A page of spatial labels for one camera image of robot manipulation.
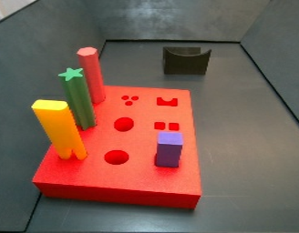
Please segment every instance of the red block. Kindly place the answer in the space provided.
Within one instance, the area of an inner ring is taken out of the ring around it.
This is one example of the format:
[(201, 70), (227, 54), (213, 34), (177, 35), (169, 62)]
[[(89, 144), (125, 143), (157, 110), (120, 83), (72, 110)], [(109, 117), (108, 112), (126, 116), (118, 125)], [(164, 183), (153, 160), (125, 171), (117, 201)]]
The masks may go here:
[(93, 104), (98, 104), (104, 101), (105, 94), (97, 49), (93, 47), (80, 48), (77, 58), (85, 72), (90, 101)]
[[(93, 106), (97, 126), (80, 130), (86, 159), (62, 160), (50, 146), (33, 183), (47, 197), (195, 208), (201, 187), (189, 92), (104, 88), (108, 97)], [(136, 96), (137, 101), (128, 106), (122, 96)], [(176, 98), (177, 106), (158, 106), (157, 97)], [(179, 123), (183, 153), (177, 168), (154, 166), (154, 122)]]

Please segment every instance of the yellow block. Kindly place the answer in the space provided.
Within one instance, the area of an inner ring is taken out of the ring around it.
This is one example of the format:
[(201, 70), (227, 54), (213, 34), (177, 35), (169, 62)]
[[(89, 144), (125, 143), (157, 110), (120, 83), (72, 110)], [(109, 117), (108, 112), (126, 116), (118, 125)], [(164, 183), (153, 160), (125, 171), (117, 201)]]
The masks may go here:
[(86, 150), (66, 102), (38, 99), (31, 109), (60, 157), (68, 159), (73, 151), (77, 159), (84, 159)]

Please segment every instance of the gray wall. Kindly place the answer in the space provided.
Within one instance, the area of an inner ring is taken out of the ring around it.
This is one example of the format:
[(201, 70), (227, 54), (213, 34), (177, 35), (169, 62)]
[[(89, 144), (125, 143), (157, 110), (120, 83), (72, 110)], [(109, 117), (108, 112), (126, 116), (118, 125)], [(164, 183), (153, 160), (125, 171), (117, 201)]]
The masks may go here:
[(85, 0), (106, 39), (239, 42), (268, 0)]
[(299, 0), (274, 0), (240, 44), (299, 120)]

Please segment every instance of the purple block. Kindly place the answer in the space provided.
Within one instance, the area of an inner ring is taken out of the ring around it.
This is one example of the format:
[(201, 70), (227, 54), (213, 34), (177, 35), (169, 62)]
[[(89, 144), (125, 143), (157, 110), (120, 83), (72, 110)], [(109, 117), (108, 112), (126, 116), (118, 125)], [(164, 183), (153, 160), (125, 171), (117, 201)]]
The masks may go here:
[(183, 151), (183, 133), (158, 132), (156, 146), (156, 166), (179, 167)]

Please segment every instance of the gray floor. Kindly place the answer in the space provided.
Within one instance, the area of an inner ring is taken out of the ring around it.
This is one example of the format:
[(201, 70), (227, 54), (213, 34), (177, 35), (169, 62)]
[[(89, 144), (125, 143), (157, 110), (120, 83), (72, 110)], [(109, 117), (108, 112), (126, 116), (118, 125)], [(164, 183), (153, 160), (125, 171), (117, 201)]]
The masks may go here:
[[(163, 46), (211, 48), (204, 76), (164, 76)], [(108, 42), (105, 85), (191, 90), (195, 211), (41, 197), (29, 231), (299, 231), (299, 125), (239, 44)]]
[(30, 105), (62, 98), (57, 74), (78, 67), (81, 46), (105, 41), (92, 28), (80, 1), (37, 1), (0, 24), (0, 231), (25, 230), (38, 198), (31, 177), (49, 141)]

